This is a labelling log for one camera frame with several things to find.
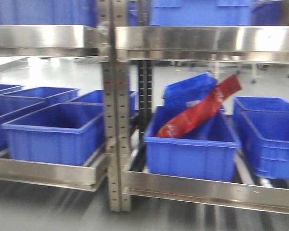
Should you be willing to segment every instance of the white floor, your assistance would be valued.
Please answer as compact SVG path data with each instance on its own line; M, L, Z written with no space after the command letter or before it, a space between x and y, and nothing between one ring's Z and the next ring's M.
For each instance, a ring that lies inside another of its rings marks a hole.
M205 72L207 68L156 67L154 106L162 105L165 85ZM236 71L221 68L220 81ZM239 76L243 90L237 95L278 96L289 100L285 68L259 71L251 84L250 69ZM0 73L1 83L26 88L55 86L80 88L81 94L101 89L99 64L81 64L74 59L29 59L29 66ZM137 89L136 68L131 68L131 88ZM228 113L232 100L225 102ZM96 193L0 181L0 230L30 231L289 231L289 215L197 205L161 199L134 197L131 213L108 209L107 184Z

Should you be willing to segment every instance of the metal shelf edge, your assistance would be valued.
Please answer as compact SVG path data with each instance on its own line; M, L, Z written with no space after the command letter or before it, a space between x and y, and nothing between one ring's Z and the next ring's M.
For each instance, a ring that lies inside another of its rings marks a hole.
M130 195L289 214L289 189L132 171L124 171L123 179Z

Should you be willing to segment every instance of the red plastic bag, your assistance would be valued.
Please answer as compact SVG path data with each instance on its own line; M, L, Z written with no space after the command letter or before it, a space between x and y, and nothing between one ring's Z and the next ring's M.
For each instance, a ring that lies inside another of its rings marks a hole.
M199 104L185 110L167 122L158 131L156 137L181 138L214 116L222 103L230 95L241 89L237 76L230 76L217 85Z

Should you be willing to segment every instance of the perforated metal upright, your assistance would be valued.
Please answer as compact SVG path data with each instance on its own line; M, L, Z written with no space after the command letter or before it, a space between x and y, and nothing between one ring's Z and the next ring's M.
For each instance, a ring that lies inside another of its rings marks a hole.
M108 57L102 62L105 93L105 121L108 142L106 152L110 159L108 168L109 204L111 211L130 211L131 199L122 194L121 169L130 153L129 115L129 64L117 62L116 26L126 26L128 21L127 0L99 0L100 27L108 36L109 47L104 49Z

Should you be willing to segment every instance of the blue container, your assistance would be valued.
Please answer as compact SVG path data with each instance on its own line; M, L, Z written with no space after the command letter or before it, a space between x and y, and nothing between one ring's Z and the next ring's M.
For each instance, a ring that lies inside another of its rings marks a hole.
M2 94L0 98L6 99L10 104L13 104L15 101L45 102L45 106L50 106L56 103L65 103L77 97L78 91L79 89L72 88L38 87Z
M129 3L129 25L137 26L138 25L138 15L137 15L137 3Z
M252 26L277 26L280 23L282 0L263 1L252 9Z
M81 166L105 142L102 105L60 103L2 125L11 158Z
M1 129L1 124L39 110L42 107L43 103L32 104L30 102L19 102L9 107L6 105L5 100L0 99L0 151L7 148L6 135Z
M0 25L97 26L95 0L0 0Z
M152 0L152 26L249 26L252 0Z
M167 85L163 96L164 106L194 106L203 100L216 84L217 81L210 73L204 73Z
M130 115L133 116L137 112L138 92L130 91ZM71 103L104 103L104 91L94 90L85 95L76 97L69 101Z
M185 107L158 107L144 140L150 173L231 181L237 148L235 132L220 111L182 139L155 137L158 130Z
M233 121L240 123L243 111L255 112L289 112L289 102L276 97L235 96Z
M0 95L16 90L21 90L23 86L21 85L11 85L11 84L0 84Z
M236 126L255 174L289 179L289 113L243 112L242 118Z

